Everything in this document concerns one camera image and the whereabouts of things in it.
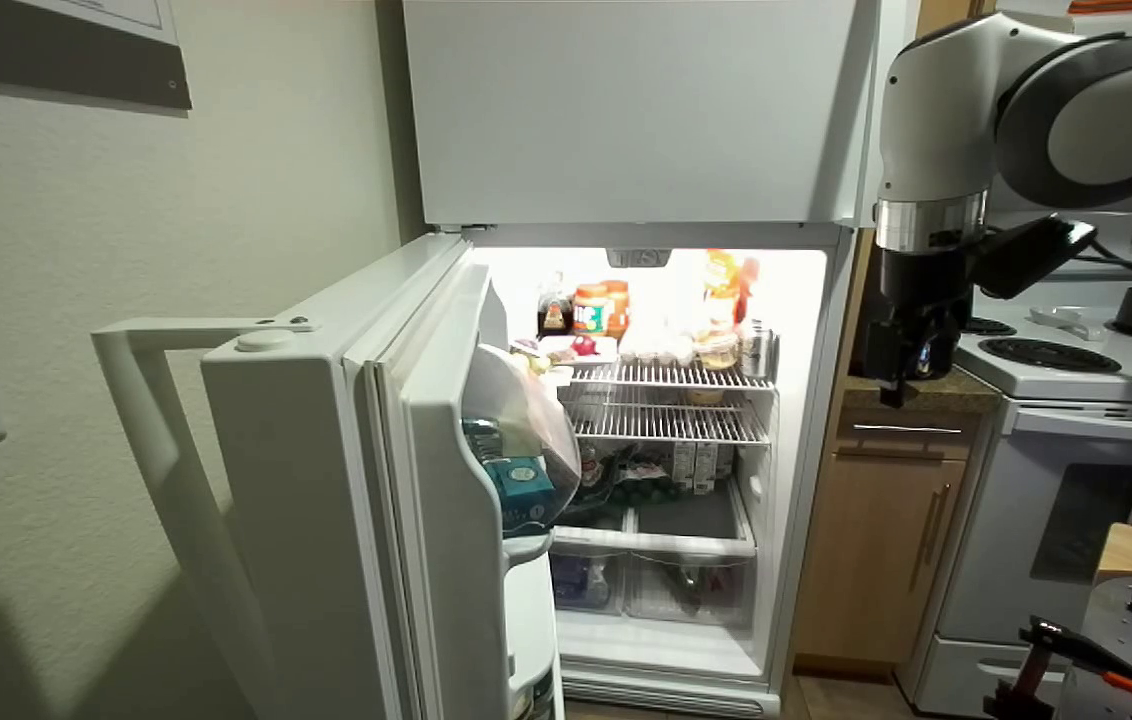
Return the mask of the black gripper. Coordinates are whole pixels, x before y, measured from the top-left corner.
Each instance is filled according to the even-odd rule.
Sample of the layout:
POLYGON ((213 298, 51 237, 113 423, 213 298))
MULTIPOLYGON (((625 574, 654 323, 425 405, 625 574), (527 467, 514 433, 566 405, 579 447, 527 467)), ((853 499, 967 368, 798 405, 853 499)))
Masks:
POLYGON ((967 315, 970 287, 958 251, 903 255, 874 246, 861 298, 853 370, 883 381, 880 405, 903 407, 906 381, 951 370, 967 315))

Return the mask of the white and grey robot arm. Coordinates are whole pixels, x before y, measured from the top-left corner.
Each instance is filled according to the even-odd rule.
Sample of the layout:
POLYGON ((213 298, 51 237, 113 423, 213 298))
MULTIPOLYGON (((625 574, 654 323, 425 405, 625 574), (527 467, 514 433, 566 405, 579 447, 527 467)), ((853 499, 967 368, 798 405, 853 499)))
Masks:
POLYGON ((1132 195, 1132 30, 983 12, 903 44, 880 117, 880 400, 951 370, 970 292, 1010 298, 1132 195))

